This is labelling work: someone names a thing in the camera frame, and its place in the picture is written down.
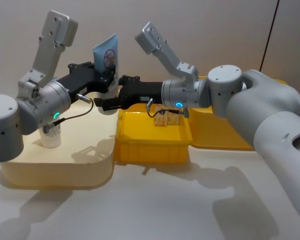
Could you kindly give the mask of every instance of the white wall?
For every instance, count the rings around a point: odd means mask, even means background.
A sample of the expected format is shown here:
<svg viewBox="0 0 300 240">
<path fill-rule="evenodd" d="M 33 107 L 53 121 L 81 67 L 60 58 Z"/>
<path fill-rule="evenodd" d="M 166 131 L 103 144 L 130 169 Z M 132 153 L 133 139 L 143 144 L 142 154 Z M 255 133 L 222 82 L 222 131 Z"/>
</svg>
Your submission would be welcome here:
<svg viewBox="0 0 300 240">
<path fill-rule="evenodd" d="M 178 57 L 202 75 L 218 65 L 259 69 L 277 0 L 0 0 L 0 93 L 15 95 L 17 81 L 32 66 L 49 10 L 79 22 L 72 47 L 62 54 L 56 76 L 69 63 L 92 61 L 92 48 L 114 32 L 119 37 L 120 74 L 144 81 L 168 78 L 134 36 L 152 21 Z"/>
<path fill-rule="evenodd" d="M 300 0 L 280 0 L 262 72 L 300 93 Z"/>
</svg>

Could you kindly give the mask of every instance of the metal bracket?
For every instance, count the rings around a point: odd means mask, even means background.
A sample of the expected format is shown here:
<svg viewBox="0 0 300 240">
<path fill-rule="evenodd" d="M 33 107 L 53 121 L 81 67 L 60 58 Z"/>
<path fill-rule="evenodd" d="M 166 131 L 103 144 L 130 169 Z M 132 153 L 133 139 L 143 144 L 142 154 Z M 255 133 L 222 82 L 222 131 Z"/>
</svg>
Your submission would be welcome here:
<svg viewBox="0 0 300 240">
<path fill-rule="evenodd" d="M 195 82 L 199 81 L 197 68 L 180 61 L 168 45 L 168 41 L 161 36 L 151 22 L 148 22 L 135 36 L 135 40 L 147 54 L 153 53 L 171 75 L 184 79 L 187 92 L 194 91 Z"/>
<path fill-rule="evenodd" d="M 39 40 L 39 48 L 30 69 L 18 82 L 18 98 L 34 99 L 37 89 L 53 78 L 61 53 L 74 41 L 78 23 L 67 15 L 51 10 Z"/>
</svg>

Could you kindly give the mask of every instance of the beige platform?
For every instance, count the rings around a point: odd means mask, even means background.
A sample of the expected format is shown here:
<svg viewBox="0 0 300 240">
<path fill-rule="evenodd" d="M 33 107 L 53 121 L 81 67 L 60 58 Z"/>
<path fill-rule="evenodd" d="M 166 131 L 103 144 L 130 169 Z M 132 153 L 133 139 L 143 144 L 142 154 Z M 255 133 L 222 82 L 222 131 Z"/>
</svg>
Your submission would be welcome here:
<svg viewBox="0 0 300 240">
<path fill-rule="evenodd" d="M 71 117 L 90 106 L 77 101 L 61 115 Z M 24 150 L 1 163 L 5 178 L 20 188 L 94 188 L 105 184 L 113 171 L 118 113 L 102 115 L 97 108 L 87 115 L 61 123 L 61 145 L 45 148 L 39 132 L 23 136 Z"/>
</svg>

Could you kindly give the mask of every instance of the toothpaste tube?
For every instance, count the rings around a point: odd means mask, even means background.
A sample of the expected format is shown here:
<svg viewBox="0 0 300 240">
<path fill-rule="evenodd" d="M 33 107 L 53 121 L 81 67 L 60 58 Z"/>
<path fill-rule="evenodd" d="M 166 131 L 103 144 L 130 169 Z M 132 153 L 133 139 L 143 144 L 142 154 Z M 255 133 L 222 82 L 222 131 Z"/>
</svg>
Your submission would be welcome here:
<svg viewBox="0 0 300 240">
<path fill-rule="evenodd" d="M 113 82 L 108 88 L 107 93 L 97 93 L 97 98 L 111 99 L 118 96 L 119 71 L 118 71 L 118 35 L 115 33 L 104 42 L 93 48 L 94 69 L 103 73 L 107 68 L 115 65 Z M 104 111 L 98 107 L 100 113 L 111 115 L 117 112 L 117 109 Z"/>
</svg>

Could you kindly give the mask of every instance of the blue led light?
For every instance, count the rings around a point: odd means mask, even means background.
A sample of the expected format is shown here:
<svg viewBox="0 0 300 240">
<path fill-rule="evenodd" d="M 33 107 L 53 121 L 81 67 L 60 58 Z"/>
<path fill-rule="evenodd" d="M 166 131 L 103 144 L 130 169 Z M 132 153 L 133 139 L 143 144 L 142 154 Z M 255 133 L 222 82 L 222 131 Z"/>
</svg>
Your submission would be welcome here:
<svg viewBox="0 0 300 240">
<path fill-rule="evenodd" d="M 184 105 L 183 105 L 181 102 L 176 102 L 176 103 L 175 103 L 175 106 L 176 106 L 177 108 L 182 108 Z"/>
<path fill-rule="evenodd" d="M 56 112 L 53 116 L 53 119 L 56 119 L 60 115 L 60 112 Z"/>
</svg>

